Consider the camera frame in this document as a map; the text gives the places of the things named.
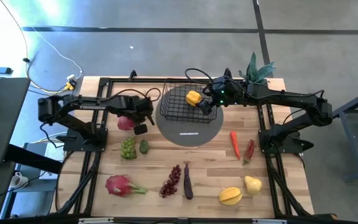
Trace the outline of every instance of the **round gray platform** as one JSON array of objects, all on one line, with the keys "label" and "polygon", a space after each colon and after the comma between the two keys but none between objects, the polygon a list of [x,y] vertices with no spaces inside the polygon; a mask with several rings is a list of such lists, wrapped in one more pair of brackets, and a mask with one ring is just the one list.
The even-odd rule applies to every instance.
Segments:
[{"label": "round gray platform", "polygon": [[188,121],[171,121],[160,115],[161,101],[157,104],[155,122],[161,134],[169,141],[180,146],[200,146],[219,132],[223,124],[223,110],[217,108],[216,119],[210,123],[194,123]]}]

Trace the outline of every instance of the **purple eggplant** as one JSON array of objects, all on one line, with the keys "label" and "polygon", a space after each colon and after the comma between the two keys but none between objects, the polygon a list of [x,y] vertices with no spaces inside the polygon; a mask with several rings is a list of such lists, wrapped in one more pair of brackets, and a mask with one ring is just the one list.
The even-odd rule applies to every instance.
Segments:
[{"label": "purple eggplant", "polygon": [[193,190],[191,189],[189,164],[186,163],[185,167],[185,196],[188,200],[193,198]]}]

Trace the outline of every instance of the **wooden tabletop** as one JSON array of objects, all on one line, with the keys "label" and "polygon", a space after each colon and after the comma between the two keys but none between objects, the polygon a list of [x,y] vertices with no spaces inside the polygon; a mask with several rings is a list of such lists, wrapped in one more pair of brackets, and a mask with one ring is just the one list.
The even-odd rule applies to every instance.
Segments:
[{"label": "wooden tabletop", "polygon": [[[96,96],[100,77],[84,77],[80,94]],[[271,78],[270,89],[285,89],[281,78]],[[113,93],[126,88],[135,88],[143,93],[149,88],[160,87],[162,83],[114,83]],[[152,98],[157,97],[156,91],[150,92]],[[276,123],[282,123],[290,114],[290,109],[284,106],[272,105]],[[121,142],[133,136],[133,131],[121,131],[117,128],[117,117],[109,114],[107,128],[109,129],[108,146],[102,153],[96,183],[92,216],[104,217],[208,217],[208,218],[257,218],[274,217],[272,199],[270,196],[264,155],[260,152],[257,131],[259,120],[256,107],[228,106],[223,108],[223,126],[215,138],[198,147],[182,147],[167,141],[149,121],[146,125],[149,131],[135,137],[135,148],[139,148],[141,139],[149,141],[150,150],[147,155],[137,153],[137,159],[127,161],[120,157]],[[76,111],[75,116],[83,121],[91,121],[91,111]],[[243,157],[250,139],[255,141],[255,152],[251,163],[245,166],[239,161],[232,149],[229,137],[230,131],[236,131],[239,141],[240,154]],[[288,188],[306,211],[313,213],[305,171],[300,159],[293,154],[283,154],[283,164]],[[75,152],[67,160],[62,170],[59,182],[60,207],[70,197],[78,185],[84,153]],[[183,192],[183,175],[177,185],[178,192],[168,198],[161,198],[158,192],[173,166],[184,162],[190,163],[190,177],[194,198],[187,200]],[[109,195],[104,187],[106,180],[112,175],[127,174],[135,184],[148,188],[146,195],[132,195],[120,198]],[[244,185],[245,175],[256,177],[262,181],[262,191],[257,196],[248,196]],[[226,187],[238,187],[243,193],[242,200],[233,206],[219,202],[219,193]],[[85,189],[82,209],[88,195]],[[280,208],[284,211],[282,193],[277,186]]]}]

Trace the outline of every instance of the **white label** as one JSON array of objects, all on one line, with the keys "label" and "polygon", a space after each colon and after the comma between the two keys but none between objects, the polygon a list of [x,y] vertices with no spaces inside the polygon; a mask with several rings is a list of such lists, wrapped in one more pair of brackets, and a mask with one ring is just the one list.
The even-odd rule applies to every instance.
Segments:
[{"label": "white label", "polygon": [[179,135],[198,135],[198,133],[179,133]]}]

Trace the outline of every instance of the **concrete floor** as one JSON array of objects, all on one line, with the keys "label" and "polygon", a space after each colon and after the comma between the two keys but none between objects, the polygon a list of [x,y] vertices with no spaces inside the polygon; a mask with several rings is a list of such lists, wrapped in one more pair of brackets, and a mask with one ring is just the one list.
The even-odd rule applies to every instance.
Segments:
[{"label": "concrete floor", "polygon": [[[180,27],[256,29],[252,0],[196,1],[4,1],[21,26]],[[358,0],[259,0],[265,29],[358,30]],[[63,55],[77,61],[85,75],[183,75],[197,67],[213,76],[226,67],[245,70],[252,52],[262,65],[258,34],[43,32]],[[60,58],[34,32],[25,33],[30,75],[44,88],[59,89],[78,69]],[[325,89],[337,108],[358,95],[358,35],[266,35],[274,77],[285,79],[288,91]],[[12,67],[13,77],[24,76],[24,42],[0,3],[0,65]],[[12,137],[22,145],[44,135],[39,131],[36,101],[28,93]],[[49,133],[64,131],[53,126]],[[302,138],[314,142],[305,152],[306,176],[316,213],[336,213],[358,221],[358,181],[345,183],[354,172],[342,126],[338,120],[324,128],[310,127]],[[20,200],[34,204],[32,200]],[[26,211],[14,210],[22,215]],[[32,211],[38,215],[46,211]]]}]

